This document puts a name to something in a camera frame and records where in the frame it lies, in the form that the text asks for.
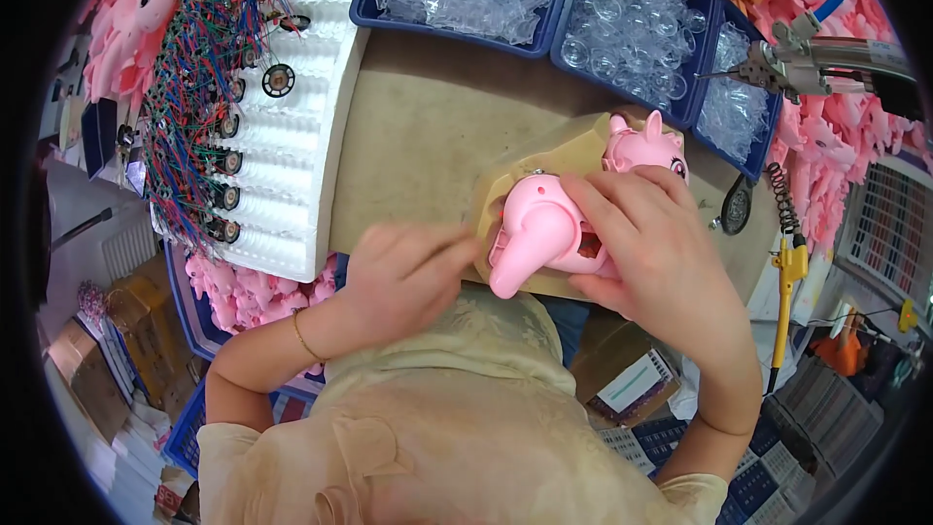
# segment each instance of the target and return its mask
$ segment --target beige shirt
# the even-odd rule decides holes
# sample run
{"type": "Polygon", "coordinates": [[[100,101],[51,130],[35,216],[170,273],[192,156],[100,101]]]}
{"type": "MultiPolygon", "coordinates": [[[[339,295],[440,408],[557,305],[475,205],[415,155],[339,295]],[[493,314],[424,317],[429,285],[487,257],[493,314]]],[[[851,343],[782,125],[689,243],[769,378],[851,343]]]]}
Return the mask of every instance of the beige shirt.
{"type": "Polygon", "coordinates": [[[560,361],[537,300],[465,288],[430,332],[328,364],[307,419],[202,427],[204,523],[713,523],[726,482],[656,487],[560,361]]]}

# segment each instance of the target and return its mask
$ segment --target workbench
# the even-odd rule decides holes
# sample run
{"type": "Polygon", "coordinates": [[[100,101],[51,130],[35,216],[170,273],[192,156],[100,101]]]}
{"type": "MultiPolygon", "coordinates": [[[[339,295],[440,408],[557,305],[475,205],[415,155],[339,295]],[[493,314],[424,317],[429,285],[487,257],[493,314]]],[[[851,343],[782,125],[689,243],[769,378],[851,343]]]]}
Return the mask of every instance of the workbench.
{"type": "MultiPolygon", "coordinates": [[[[546,58],[372,29],[344,132],[330,249],[351,252],[379,221],[462,222],[480,173],[509,148],[623,103],[546,58]]],[[[691,192],[709,223],[739,173],[692,137],[686,157],[691,192]]],[[[710,234],[746,303],[777,228],[774,197],[762,184],[739,235],[710,234]]]]}

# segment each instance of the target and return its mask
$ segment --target person's left hand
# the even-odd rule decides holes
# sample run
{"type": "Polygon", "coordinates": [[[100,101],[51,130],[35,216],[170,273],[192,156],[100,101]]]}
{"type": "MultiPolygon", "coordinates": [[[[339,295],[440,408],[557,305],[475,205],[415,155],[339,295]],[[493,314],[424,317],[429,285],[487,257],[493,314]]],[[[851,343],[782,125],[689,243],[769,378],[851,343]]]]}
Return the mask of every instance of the person's left hand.
{"type": "Polygon", "coordinates": [[[425,329],[460,292],[460,275],[479,256],[480,240],[461,226],[379,224],[350,254],[343,303],[346,332],[365,348],[425,329]]]}

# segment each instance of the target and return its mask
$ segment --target gold bracelet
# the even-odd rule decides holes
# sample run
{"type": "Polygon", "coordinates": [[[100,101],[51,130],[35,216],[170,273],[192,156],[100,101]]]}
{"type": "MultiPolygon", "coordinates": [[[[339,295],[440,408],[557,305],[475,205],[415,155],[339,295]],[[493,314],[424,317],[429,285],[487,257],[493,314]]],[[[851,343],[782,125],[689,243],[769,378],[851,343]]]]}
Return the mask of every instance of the gold bracelet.
{"type": "Polygon", "coordinates": [[[294,310],[292,310],[292,326],[295,327],[295,336],[297,336],[298,342],[301,343],[301,345],[304,347],[304,349],[308,351],[308,354],[309,354],[310,356],[314,357],[314,360],[315,360],[315,361],[317,361],[318,363],[326,363],[328,360],[327,360],[327,359],[324,359],[323,357],[318,357],[317,355],[315,355],[315,354],[314,354],[314,351],[312,351],[311,348],[308,347],[308,343],[304,342],[304,339],[301,338],[301,332],[298,332],[298,331],[297,331],[297,313],[300,312],[301,310],[304,310],[304,309],[307,309],[307,308],[308,308],[308,307],[303,307],[303,308],[301,308],[301,309],[294,309],[294,310]]]}

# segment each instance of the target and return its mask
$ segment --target wire bundle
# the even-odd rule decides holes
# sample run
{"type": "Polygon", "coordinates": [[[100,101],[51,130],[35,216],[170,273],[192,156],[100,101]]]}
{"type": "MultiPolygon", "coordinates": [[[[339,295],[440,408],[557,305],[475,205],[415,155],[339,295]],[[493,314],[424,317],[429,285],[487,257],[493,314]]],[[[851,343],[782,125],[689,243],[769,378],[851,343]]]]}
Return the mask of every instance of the wire bundle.
{"type": "Polygon", "coordinates": [[[270,52],[265,1],[291,17],[287,0],[178,0],[155,59],[143,109],[146,194],[163,230],[196,253],[209,253],[227,224],[214,211],[223,185],[210,178],[227,153],[217,131],[238,110],[238,70],[270,52]]]}

